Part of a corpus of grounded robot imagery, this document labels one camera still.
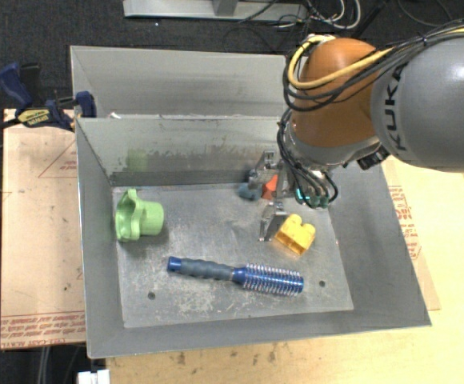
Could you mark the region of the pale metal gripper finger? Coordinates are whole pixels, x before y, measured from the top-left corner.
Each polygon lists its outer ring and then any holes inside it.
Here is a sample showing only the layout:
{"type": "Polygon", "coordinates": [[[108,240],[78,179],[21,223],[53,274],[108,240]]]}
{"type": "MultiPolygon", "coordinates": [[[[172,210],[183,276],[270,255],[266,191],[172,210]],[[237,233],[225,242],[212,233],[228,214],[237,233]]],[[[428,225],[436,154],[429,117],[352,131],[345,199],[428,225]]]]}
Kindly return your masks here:
{"type": "Polygon", "coordinates": [[[277,152],[265,150],[253,169],[248,173],[248,188],[257,189],[268,183],[277,172],[277,152]]]}
{"type": "Polygon", "coordinates": [[[269,202],[262,212],[259,241],[271,241],[286,218],[287,211],[283,202],[269,202]]]}

